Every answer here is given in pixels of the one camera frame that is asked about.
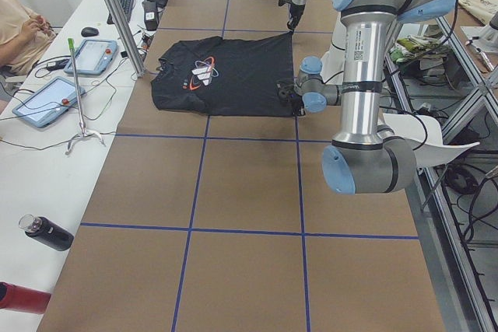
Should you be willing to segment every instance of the black keyboard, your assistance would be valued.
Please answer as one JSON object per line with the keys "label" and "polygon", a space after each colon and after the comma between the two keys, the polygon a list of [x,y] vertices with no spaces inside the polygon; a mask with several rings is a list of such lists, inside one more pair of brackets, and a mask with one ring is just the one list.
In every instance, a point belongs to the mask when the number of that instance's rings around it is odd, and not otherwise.
{"label": "black keyboard", "polygon": [[[126,16],[126,20],[130,22],[130,18],[132,17],[133,5],[135,4],[135,0],[119,0],[121,3],[121,7],[123,8],[124,15]],[[107,23],[114,23],[112,20],[112,16],[109,13],[109,17],[107,17]]]}

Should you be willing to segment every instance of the black cloth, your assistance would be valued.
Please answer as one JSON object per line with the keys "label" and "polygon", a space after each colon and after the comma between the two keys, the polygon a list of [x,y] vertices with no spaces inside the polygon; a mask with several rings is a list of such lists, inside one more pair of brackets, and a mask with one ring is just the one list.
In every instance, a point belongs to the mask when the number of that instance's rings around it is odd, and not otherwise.
{"label": "black cloth", "polygon": [[262,40],[183,40],[159,61],[160,73],[151,82],[158,109],[220,116],[292,116],[292,107],[282,105],[277,93],[279,80],[293,79],[291,33]]}

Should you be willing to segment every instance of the blue tablet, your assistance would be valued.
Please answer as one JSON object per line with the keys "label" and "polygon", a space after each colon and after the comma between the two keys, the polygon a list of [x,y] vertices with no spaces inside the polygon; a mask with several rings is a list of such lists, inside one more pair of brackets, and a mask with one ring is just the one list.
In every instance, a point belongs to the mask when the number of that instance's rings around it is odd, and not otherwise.
{"label": "blue tablet", "polygon": [[[79,91],[81,94],[85,93],[81,86]],[[12,109],[12,112],[28,124],[44,128],[57,120],[76,101],[74,83],[66,78],[56,77]]]}
{"label": "blue tablet", "polygon": [[[85,39],[75,52],[78,74],[101,75],[109,66],[117,52],[115,40]],[[72,74],[72,62],[69,61],[64,73]]]}

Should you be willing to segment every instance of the red can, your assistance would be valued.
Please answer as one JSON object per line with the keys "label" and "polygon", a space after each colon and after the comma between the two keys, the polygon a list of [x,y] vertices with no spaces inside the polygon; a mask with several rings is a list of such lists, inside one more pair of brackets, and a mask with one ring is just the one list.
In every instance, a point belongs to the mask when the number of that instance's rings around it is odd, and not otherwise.
{"label": "red can", "polygon": [[43,314],[51,296],[50,293],[0,282],[0,309]]}

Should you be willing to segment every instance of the computer mouse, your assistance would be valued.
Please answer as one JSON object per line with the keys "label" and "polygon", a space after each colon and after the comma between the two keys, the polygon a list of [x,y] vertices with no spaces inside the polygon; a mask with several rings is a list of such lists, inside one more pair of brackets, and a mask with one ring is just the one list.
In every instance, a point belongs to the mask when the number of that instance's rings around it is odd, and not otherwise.
{"label": "computer mouse", "polygon": [[95,37],[96,35],[99,35],[99,30],[95,27],[83,27],[81,30],[82,37]]}

